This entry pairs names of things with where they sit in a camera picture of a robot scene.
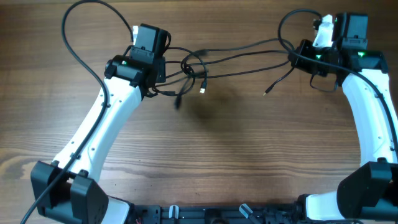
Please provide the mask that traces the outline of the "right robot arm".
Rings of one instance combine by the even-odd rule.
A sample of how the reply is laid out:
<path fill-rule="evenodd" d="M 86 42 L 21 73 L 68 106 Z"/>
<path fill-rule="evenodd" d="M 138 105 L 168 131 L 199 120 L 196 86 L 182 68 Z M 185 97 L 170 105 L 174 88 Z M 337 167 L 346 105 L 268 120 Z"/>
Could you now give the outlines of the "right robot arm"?
<path fill-rule="evenodd" d="M 336 190 L 304 195 L 303 216 L 313 222 L 397 221 L 397 115 L 389 69 L 380 51 L 368 50 L 368 16 L 318 16 L 314 40 L 289 53 L 294 68 L 311 76 L 334 74 L 349 101 L 360 144 L 360 167 Z"/>

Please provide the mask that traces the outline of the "black USB cable long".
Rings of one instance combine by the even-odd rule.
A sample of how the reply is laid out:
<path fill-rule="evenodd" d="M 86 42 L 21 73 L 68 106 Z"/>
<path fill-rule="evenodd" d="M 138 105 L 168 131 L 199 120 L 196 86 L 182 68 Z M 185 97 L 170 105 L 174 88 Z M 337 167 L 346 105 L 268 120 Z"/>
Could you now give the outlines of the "black USB cable long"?
<path fill-rule="evenodd" d="M 166 61 L 166 63 L 169 64 L 179 64 L 180 70 L 178 72 L 172 73 L 170 75 L 166 75 L 166 80 L 168 78 L 176 77 L 177 75 L 183 74 L 182 78 L 179 78 L 177 80 L 174 80 L 172 82 L 166 83 L 166 84 L 159 84 L 157 87 L 162 87 L 162 86 L 169 86 L 173 85 L 178 82 L 182 82 L 183 80 L 186 80 L 184 86 L 178 93 L 166 93 L 164 91 L 161 92 L 162 95 L 167 95 L 167 96 L 182 96 L 184 94 L 187 94 L 191 89 L 193 88 L 195 82 L 197 80 L 203 80 L 203 85 L 201 86 L 201 92 L 206 90 L 206 85 L 209 79 L 216 79 L 216 78 L 226 78 L 226 77 L 236 77 L 236 76 L 241 76 L 241 75 L 249 75 L 252 73 L 259 73 L 259 72 L 265 72 L 268 70 L 273 70 L 275 68 L 280 68 L 283 67 L 284 65 L 288 64 L 288 60 L 283 61 L 281 63 L 277 63 L 275 65 L 267 66 L 267 67 L 262 67 L 258 69 L 252 69 L 252 70 L 245 70 L 241 72 L 234 72 L 234 73 L 224 73 L 221 75 L 209 75 L 209 65 L 215 65 L 219 64 L 222 62 L 227 62 L 230 60 L 234 60 L 237 58 L 242 58 L 242 57 L 248 57 L 248 56 L 255 56 L 255 55 L 269 55 L 269 54 L 281 54 L 281 55 L 287 55 L 288 51 L 287 50 L 261 50 L 261 51 L 254 51 L 254 52 L 244 52 L 236 55 L 232 55 L 229 57 L 221 58 L 218 60 L 211 60 L 211 61 L 204 61 L 204 56 L 206 56 L 208 53 L 212 52 L 234 52 L 234 51 L 239 51 L 239 50 L 244 50 L 244 49 L 249 49 L 252 47 L 256 47 L 258 45 L 262 44 L 267 44 L 270 42 L 276 42 L 277 38 L 272 38 L 272 39 L 266 39 L 266 40 L 261 40 L 259 42 L 255 42 L 253 44 L 248 44 L 240 47 L 235 47 L 235 48 L 230 48 L 230 49 L 200 49 L 196 51 L 191 51 L 183 47 L 171 47 L 170 50 L 179 50 L 179 51 L 184 51 L 187 53 L 187 56 L 184 57 L 182 60 L 174 60 L 174 61 Z"/>

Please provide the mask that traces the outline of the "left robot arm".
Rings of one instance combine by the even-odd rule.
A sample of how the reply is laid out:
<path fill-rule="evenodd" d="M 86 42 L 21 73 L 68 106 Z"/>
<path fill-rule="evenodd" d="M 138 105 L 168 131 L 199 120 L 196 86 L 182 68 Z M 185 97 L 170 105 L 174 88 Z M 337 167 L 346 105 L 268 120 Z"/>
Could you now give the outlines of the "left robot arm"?
<path fill-rule="evenodd" d="M 133 203 L 109 196 L 98 181 L 124 123 L 149 89 L 165 81 L 171 35 L 147 24 L 132 34 L 133 44 L 106 64 L 98 96 L 71 141 L 51 163 L 32 169 L 39 215 L 62 223 L 129 223 L 135 216 Z"/>

